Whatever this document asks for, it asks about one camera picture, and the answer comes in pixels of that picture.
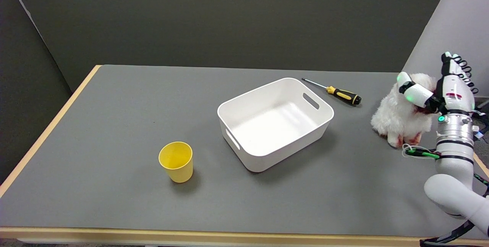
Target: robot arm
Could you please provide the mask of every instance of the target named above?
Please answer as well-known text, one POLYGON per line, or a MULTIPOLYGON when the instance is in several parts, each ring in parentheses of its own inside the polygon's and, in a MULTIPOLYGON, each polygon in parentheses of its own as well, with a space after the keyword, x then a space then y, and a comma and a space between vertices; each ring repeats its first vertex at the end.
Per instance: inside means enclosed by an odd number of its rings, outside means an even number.
POLYGON ((405 72, 397 77, 399 92, 409 102, 441 113, 436 144, 440 158, 435 161, 438 174, 426 181, 424 191, 447 214, 470 220, 489 237, 489 200, 472 191, 473 135, 478 127, 472 125, 470 113, 475 108, 470 89, 473 83, 465 72, 470 67, 449 52, 442 55, 442 62, 442 78, 435 94, 413 82, 405 72))
POLYGON ((441 103, 433 92, 430 92, 420 84, 414 83, 405 71, 399 73, 397 84, 399 92, 404 94, 407 101, 418 107, 427 108, 432 113, 438 113, 438 108, 441 103))

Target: table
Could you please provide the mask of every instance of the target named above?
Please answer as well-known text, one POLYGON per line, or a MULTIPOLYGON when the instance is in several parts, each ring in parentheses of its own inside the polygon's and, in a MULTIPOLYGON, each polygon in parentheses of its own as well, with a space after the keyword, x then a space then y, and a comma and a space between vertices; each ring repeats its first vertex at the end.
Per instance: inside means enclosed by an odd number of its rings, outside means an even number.
MULTIPOLYGON (((460 221, 423 192, 432 161, 403 158, 370 127, 394 73, 96 66, 0 187, 0 237, 145 245, 416 246, 460 221), (359 93, 357 107, 311 87, 335 110, 323 138, 260 174, 222 138, 217 107, 283 77, 359 93), (194 150, 172 183, 166 143, 194 150)), ((435 143, 435 134, 421 144, 435 143)), ((489 171, 476 159, 475 171, 489 171)), ((482 185, 474 184, 482 193, 482 185)), ((487 245, 472 230, 465 244, 487 245)))

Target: screwdriver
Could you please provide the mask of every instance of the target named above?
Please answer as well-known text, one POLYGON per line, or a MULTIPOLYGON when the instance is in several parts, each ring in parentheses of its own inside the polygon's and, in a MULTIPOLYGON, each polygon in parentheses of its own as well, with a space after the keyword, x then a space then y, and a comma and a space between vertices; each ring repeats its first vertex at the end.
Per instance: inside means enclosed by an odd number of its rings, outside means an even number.
POLYGON ((362 98, 360 96, 358 96, 357 94, 354 94, 353 92, 348 92, 347 90, 343 90, 343 89, 337 89, 333 86, 325 87, 325 86, 320 85, 316 82, 312 82, 311 80, 307 80, 306 78, 302 78, 302 80, 309 82, 311 84, 314 84, 318 87, 322 87, 329 94, 332 94, 333 96, 340 98, 341 100, 347 102, 348 104, 358 105, 362 101, 362 98))

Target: white plastic bin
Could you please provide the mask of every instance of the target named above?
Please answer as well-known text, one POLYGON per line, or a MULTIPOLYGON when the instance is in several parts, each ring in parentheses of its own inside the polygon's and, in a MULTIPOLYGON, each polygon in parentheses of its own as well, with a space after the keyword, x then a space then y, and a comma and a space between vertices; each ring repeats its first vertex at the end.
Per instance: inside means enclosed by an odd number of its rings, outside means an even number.
POLYGON ((222 103, 222 135, 243 165, 262 172, 323 136, 335 115, 295 78, 283 78, 222 103))

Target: yellow and black screwdriver handle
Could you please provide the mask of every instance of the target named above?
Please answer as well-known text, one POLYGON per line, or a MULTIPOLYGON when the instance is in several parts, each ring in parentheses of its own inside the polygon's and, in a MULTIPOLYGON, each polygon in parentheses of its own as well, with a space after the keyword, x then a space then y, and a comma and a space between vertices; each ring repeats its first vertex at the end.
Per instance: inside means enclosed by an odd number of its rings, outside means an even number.
POLYGON ((333 86, 326 87, 326 92, 340 98, 341 100, 351 104, 358 105, 362 101, 362 98, 353 92, 347 90, 337 89, 333 86))

